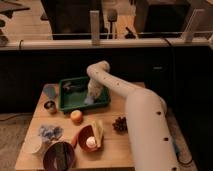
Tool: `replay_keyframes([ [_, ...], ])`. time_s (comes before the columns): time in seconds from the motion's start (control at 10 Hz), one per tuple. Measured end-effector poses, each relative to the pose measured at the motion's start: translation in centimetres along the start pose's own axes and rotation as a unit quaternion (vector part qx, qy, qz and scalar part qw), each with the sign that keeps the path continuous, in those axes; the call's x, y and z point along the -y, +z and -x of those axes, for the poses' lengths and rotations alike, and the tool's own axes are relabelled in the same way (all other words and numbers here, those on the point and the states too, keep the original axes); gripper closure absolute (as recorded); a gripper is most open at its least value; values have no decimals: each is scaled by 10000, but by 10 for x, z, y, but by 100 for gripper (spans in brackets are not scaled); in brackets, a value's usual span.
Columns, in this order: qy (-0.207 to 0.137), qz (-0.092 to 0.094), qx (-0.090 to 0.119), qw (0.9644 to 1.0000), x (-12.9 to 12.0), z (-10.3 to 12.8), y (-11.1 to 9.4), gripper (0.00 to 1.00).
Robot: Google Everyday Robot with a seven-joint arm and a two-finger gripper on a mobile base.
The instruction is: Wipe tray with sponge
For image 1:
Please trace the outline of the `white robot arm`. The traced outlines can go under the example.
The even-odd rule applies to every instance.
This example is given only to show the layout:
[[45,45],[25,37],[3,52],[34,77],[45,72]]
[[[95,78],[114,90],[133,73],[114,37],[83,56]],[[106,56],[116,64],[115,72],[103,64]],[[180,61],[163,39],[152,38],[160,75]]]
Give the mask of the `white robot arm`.
[[165,101],[154,91],[109,73],[109,63],[87,67],[96,84],[126,99],[125,114],[135,171],[180,171],[167,125]]

